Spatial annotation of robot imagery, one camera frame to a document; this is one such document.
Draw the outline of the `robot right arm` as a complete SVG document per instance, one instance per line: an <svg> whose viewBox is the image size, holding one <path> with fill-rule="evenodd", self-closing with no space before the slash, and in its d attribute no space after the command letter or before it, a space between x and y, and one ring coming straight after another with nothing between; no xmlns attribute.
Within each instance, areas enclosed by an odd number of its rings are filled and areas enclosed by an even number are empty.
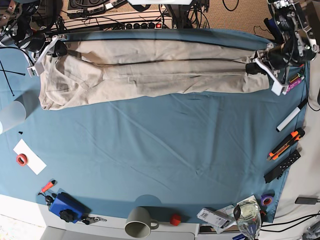
<svg viewBox="0 0 320 240"><path fill-rule="evenodd" d="M32 20L40 14L43 4L49 10L49 19L36 29L32 27ZM22 52L29 63L27 71L31 77L39 77L45 71L46 56L63 57L68 52L63 29L59 28L64 26L61 6L59 0L11 0L0 15L0 48Z"/></svg>

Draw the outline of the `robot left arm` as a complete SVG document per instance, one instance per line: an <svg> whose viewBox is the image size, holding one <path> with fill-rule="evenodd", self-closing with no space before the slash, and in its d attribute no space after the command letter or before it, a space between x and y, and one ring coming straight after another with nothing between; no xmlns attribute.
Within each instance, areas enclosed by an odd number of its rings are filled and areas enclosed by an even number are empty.
<svg viewBox="0 0 320 240"><path fill-rule="evenodd" d="M315 59L319 46L299 1L269 0L267 3L279 33L279 43L269 43L265 50L257 50L245 68L248 74L268 75L273 80L271 91L280 96L289 87L290 67L302 67Z"/></svg>

